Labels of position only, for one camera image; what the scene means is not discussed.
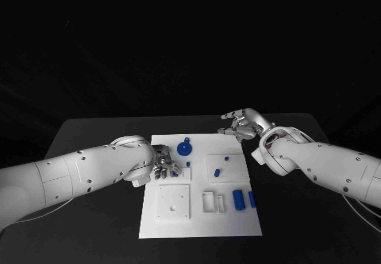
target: blue disc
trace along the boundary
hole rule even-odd
[[[178,152],[182,156],[188,156],[192,152],[192,145],[189,144],[189,139],[185,140],[178,146]]]

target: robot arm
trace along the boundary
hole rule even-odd
[[[122,179],[139,187],[155,178],[181,173],[169,148],[140,136],[110,145],[0,169],[0,231],[41,209],[104,188]]]
[[[296,128],[276,126],[250,108],[228,113],[233,127],[218,133],[236,135],[238,142],[260,135],[251,153],[282,176],[301,168],[313,183],[381,208],[381,160],[347,148],[319,143]]]

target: dark backdrop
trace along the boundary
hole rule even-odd
[[[378,155],[381,17],[373,8],[114,12],[3,20],[2,167],[44,158],[70,118],[246,107],[311,113],[334,144]]]

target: cable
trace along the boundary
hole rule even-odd
[[[351,205],[345,195],[344,195],[344,199],[347,201],[347,203],[350,204],[351,208],[354,209],[355,213],[360,215],[360,217],[363,218],[363,220],[370,224],[370,226],[381,233],[381,230],[370,223],[370,221],[364,218],[364,216],[358,213],[355,207]]]
[[[364,203],[360,201],[360,200],[357,200],[357,202],[361,204],[361,206],[378,217],[378,218],[381,218],[381,215],[378,215],[377,213],[374,213],[374,211],[370,209],[370,208],[367,208],[367,206],[364,205]]]
[[[16,223],[22,223],[22,222],[26,222],[26,221],[31,221],[31,220],[35,220],[35,219],[39,219],[41,217],[49,215],[52,212],[55,212],[59,208],[62,208],[71,201],[72,201],[74,198],[71,198],[54,211],[51,211],[49,213],[47,213],[45,215],[39,216],[39,217],[35,217],[32,219],[28,219],[28,220],[23,220],[23,221],[18,221],[15,222]]]

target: table surface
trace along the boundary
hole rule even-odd
[[[277,126],[299,128],[328,142],[311,114],[266,114]],[[231,120],[191,117],[71,119],[47,158],[109,144],[127,135],[215,133]],[[75,198],[48,216],[10,225],[0,263],[380,263],[381,235],[342,196],[315,185],[301,170],[285,177],[260,166],[243,144],[263,236],[139,239],[145,187],[117,184]]]

